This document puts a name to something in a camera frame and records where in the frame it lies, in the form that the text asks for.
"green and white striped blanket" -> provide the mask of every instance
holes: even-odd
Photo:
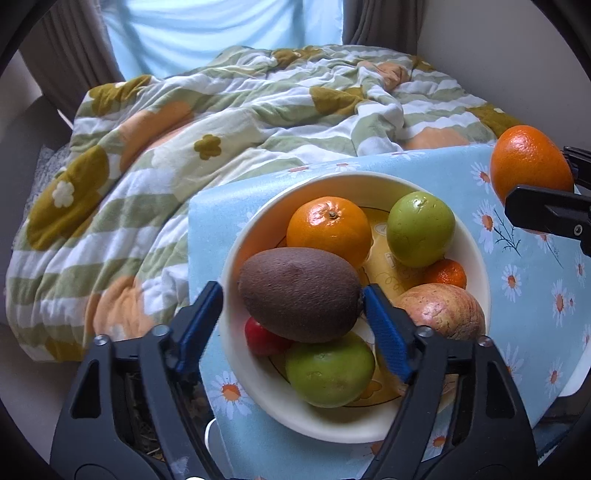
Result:
[[[383,62],[410,81],[386,91]],[[120,340],[168,322],[189,301],[187,204],[201,189],[322,161],[491,142],[514,123],[416,57],[359,46],[234,47],[184,75],[94,88],[74,122],[67,170],[15,240],[12,330],[36,360],[78,360],[99,333]]]

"tangerine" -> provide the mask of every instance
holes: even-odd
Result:
[[[371,226],[361,208],[340,197],[321,197],[303,204],[287,226],[288,247],[325,250],[358,270],[372,245]]]
[[[466,272],[456,261],[448,258],[437,260],[425,270],[425,283],[447,283],[465,289],[467,284]]]
[[[507,129],[491,157],[491,182],[505,204],[519,184],[572,192],[573,174],[562,152],[540,130],[528,125]]]

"metal bolt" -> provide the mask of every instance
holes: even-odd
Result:
[[[96,346],[106,345],[109,343],[108,335],[97,335],[93,340]]]
[[[154,328],[152,328],[152,335],[156,336],[156,337],[162,337],[164,335],[166,335],[168,332],[170,331],[170,328],[168,328],[168,325],[156,325]]]
[[[427,325],[421,325],[419,328],[417,328],[417,335],[419,337],[429,338],[433,336],[433,329]]]
[[[492,338],[487,337],[486,335],[482,335],[482,336],[478,337],[478,345],[480,345],[480,346],[489,347],[489,346],[493,346],[494,344],[495,344],[495,342],[492,341]]]

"red tomato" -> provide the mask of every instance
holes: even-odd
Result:
[[[246,343],[251,352],[256,356],[270,356],[285,352],[293,343],[293,340],[280,337],[250,317],[244,326]]]

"brown curtain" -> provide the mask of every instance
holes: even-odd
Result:
[[[73,119],[88,90],[123,80],[99,0],[59,0],[21,44],[41,91]]]
[[[344,0],[343,44],[417,53],[424,0]]]

